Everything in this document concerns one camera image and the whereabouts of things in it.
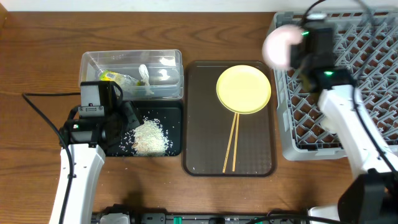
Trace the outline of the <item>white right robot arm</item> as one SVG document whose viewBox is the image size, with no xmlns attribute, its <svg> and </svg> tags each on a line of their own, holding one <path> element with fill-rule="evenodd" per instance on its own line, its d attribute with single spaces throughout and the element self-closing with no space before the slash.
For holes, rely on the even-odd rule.
<svg viewBox="0 0 398 224">
<path fill-rule="evenodd" d="M 287 27 L 287 66 L 317 99 L 325 127 L 340 139 L 354 181 L 336 205 L 313 207 L 313 221 L 397 223 L 397 156 L 391 152 L 366 111 L 355 80 L 334 63 L 329 24 Z"/>
</svg>

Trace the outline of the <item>wooden chopstick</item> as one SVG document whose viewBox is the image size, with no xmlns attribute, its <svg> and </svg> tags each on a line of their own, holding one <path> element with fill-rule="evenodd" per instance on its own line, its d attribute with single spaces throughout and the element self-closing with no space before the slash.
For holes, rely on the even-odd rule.
<svg viewBox="0 0 398 224">
<path fill-rule="evenodd" d="M 226 154 L 225 154 L 224 163 L 223 163 L 223 170 L 222 170 L 223 174 L 226 172 L 226 167 L 227 167 L 228 157 L 229 157 L 229 150 L 230 150 L 231 143 L 232 143 L 232 138 L 233 138 L 233 133 L 234 133 L 234 127 L 236 125 L 236 120 L 237 120 L 237 113 L 234 114 L 233 122 L 232 122 L 231 129 L 230 129 L 230 132 L 229 132 L 229 139 L 228 139 L 228 144 L 227 144 L 227 148 L 226 148 Z"/>
<path fill-rule="evenodd" d="M 233 151 L 233 168 L 232 171 L 236 170 L 236 158 L 237 158 L 237 149 L 238 149 L 238 136 L 239 136 L 239 113 L 236 113 L 236 129 L 235 129 L 235 137 L 234 137 L 234 151 Z"/>
</svg>

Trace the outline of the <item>white wrapper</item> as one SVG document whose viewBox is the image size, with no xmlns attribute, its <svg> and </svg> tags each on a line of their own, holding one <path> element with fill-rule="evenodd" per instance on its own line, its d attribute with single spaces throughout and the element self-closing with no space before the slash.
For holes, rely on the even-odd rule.
<svg viewBox="0 0 398 224">
<path fill-rule="evenodd" d="M 146 89 L 146 95 L 147 96 L 153 95 L 154 92 L 151 90 L 150 84 L 149 84 L 149 71 L 144 64 L 141 64 L 139 66 L 139 73 L 142 78 L 141 82 L 143 83 L 143 85 L 145 86 L 145 89 Z"/>
</svg>

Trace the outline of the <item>yellow plate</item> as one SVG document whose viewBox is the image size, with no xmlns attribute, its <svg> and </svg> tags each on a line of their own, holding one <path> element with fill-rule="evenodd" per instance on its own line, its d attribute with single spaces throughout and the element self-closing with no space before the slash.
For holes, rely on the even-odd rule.
<svg viewBox="0 0 398 224">
<path fill-rule="evenodd" d="M 228 110 L 238 114 L 253 114 L 270 101 L 271 83 L 258 68 L 235 65 L 219 76 L 216 94 Z"/>
</svg>

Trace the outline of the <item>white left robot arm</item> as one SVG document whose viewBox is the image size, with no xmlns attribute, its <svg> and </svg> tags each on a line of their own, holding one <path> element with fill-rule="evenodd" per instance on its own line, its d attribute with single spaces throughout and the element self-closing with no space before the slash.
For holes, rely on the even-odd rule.
<svg viewBox="0 0 398 224">
<path fill-rule="evenodd" d="M 86 106 L 74 107 L 60 128 L 66 146 L 60 152 L 61 169 L 50 223 L 90 223 L 96 186 L 106 153 L 119 147 L 125 134 L 144 124 L 131 101 L 102 117 L 75 118 Z"/>
</svg>

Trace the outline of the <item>pink rice bowl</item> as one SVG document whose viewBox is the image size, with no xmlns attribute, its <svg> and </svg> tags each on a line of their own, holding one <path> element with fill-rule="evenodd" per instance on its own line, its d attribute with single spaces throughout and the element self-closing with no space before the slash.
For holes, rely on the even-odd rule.
<svg viewBox="0 0 398 224">
<path fill-rule="evenodd" d="M 301 27 L 292 24 L 273 30 L 262 46 L 262 56 L 266 65 L 276 70 L 290 69 L 291 46 L 303 41 L 303 31 Z"/>
</svg>

